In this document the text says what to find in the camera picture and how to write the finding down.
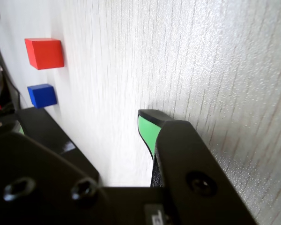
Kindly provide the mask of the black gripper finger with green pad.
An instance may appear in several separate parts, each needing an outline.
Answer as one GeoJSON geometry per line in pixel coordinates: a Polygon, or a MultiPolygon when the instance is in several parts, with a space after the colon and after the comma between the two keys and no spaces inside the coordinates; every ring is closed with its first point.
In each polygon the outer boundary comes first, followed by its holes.
{"type": "Polygon", "coordinates": [[[139,134],[158,163],[180,225],[253,225],[255,220],[195,128],[152,109],[140,109],[139,134]]]}
{"type": "Polygon", "coordinates": [[[0,225],[110,225],[106,196],[83,171],[0,126],[0,225]]]}

